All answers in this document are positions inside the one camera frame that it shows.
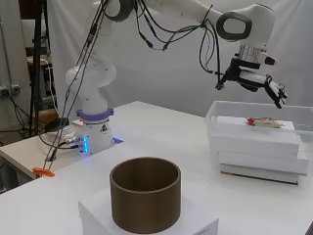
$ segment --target white tabletop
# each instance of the white tabletop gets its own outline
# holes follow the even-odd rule
[[[1,234],[82,235],[78,200],[107,188],[116,164],[143,156],[178,164],[187,196],[220,218],[219,235],[300,235],[313,219],[311,177],[293,186],[219,174],[202,117],[136,102],[111,125],[124,143],[0,196]]]
[[[55,133],[43,134],[42,138],[52,143]],[[42,167],[50,147],[41,142],[39,137],[32,137],[11,145],[0,148],[0,156],[5,158],[11,164],[19,168],[31,178],[36,178],[32,173],[34,167]],[[59,150],[57,160],[54,162],[52,170],[58,170],[68,165],[79,162],[86,158],[80,156],[73,150]]]

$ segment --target orange tool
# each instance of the orange tool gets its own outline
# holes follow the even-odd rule
[[[55,176],[55,173],[50,171],[49,169],[43,169],[43,168],[38,168],[38,167],[33,168],[32,172],[34,174],[47,175],[48,177],[54,177]]]

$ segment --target robotic arm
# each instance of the robotic arm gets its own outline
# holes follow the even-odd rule
[[[275,66],[276,61],[266,53],[266,45],[275,23],[272,9],[253,4],[237,11],[220,13],[196,0],[144,0],[146,5],[164,14],[176,15],[201,23],[207,14],[208,27],[215,27],[218,35],[228,41],[241,40],[236,58],[232,59],[220,82],[222,89],[227,80],[237,81],[243,88],[256,92],[265,88],[274,104],[281,109],[288,98],[284,85],[276,84],[270,75],[260,75],[261,65]]]
[[[276,84],[270,75],[257,73],[261,65],[276,64],[276,61],[266,53],[266,45],[275,21],[273,10],[254,4],[237,11],[220,13],[197,0],[138,1],[160,13],[188,18],[200,24],[207,24],[207,27],[214,27],[217,34],[225,40],[241,41],[239,53],[219,79],[217,89],[222,89],[227,80],[237,81],[243,88],[252,92],[265,88],[278,108],[285,104],[288,95],[285,93],[284,85]],[[93,5],[93,16],[100,6],[101,1],[97,0]],[[126,20],[135,8],[135,0],[110,0],[106,5],[106,16],[99,25],[99,34],[95,34],[94,25],[91,23],[89,43],[93,41],[95,44],[90,49],[89,60],[83,57],[80,66],[67,72],[66,82],[72,92],[79,93],[81,102],[82,110],[79,115],[83,118],[84,125],[79,137],[82,140],[80,152],[83,154],[95,154],[113,145],[109,125],[112,111],[109,110],[100,89],[115,79],[116,71],[105,54],[111,41],[112,22]]]

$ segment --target clear plastic bin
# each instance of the clear plastic bin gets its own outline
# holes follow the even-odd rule
[[[288,127],[250,126],[247,118],[274,118]],[[309,107],[279,110],[267,104],[215,101],[205,123],[210,154],[220,160],[232,154],[229,165],[242,161],[246,167],[305,174],[303,169],[313,154],[313,109]]]

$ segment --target brown cardboard tube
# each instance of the brown cardboard tube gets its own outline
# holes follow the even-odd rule
[[[139,158],[111,172],[112,218],[120,228],[150,234],[172,226],[181,211],[181,172],[176,164]]]

